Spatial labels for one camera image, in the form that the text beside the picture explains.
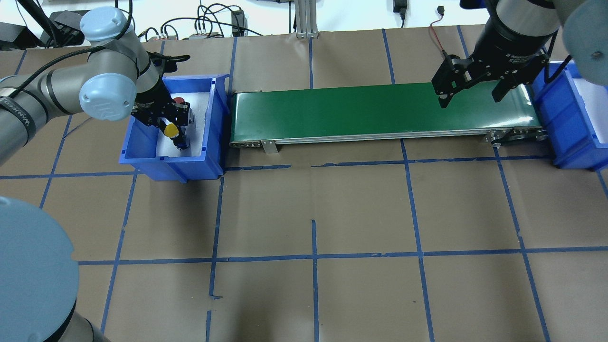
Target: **yellow cap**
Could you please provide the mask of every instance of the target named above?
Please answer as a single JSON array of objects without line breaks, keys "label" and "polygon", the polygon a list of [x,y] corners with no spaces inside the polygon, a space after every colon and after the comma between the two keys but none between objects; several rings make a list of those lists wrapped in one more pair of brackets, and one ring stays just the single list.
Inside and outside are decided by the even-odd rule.
[{"label": "yellow cap", "polygon": [[163,133],[168,138],[175,138],[179,135],[179,130],[175,124],[171,123],[167,125]]}]

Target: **robotic arm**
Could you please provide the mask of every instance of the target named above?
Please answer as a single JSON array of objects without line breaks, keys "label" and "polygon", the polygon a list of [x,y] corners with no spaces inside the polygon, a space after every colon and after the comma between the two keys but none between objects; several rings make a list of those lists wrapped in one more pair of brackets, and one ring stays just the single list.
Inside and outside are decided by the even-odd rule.
[{"label": "robotic arm", "polygon": [[608,85],[607,0],[485,0],[485,4],[490,19],[475,51],[466,59],[442,52],[444,61],[432,79],[442,108],[456,93],[483,81],[500,80],[492,92],[496,102],[509,90],[532,83],[549,62],[543,47],[560,25],[581,75]]},{"label": "robotic arm", "polygon": [[92,47],[84,65],[46,71],[25,88],[29,76],[0,80],[0,165],[55,117],[86,112],[101,120],[122,120],[132,114],[147,126],[154,125],[183,150],[189,148],[185,126],[192,121],[190,105],[176,103],[162,81],[175,71],[175,63],[189,56],[149,54],[133,28],[115,39],[126,23],[114,7],[88,12],[81,29]]}]

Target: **blue bin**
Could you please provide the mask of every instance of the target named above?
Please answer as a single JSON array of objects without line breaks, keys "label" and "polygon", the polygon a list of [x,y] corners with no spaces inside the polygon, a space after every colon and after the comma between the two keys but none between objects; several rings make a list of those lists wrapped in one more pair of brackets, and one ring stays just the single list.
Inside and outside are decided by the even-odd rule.
[{"label": "blue bin", "polygon": [[156,156],[156,142],[161,134],[131,117],[119,158],[155,181],[214,180],[224,173],[222,160],[223,123],[229,117],[225,90],[228,75],[168,76],[163,81],[170,93],[208,92],[205,129],[200,156]]},{"label": "blue bin", "polygon": [[[550,63],[550,73],[558,66],[559,63]],[[533,83],[534,101],[555,151],[553,164],[561,169],[596,171],[608,167],[608,144],[598,140],[584,100],[575,86],[574,79],[581,78],[574,63],[569,63],[548,85],[541,73]]]}]

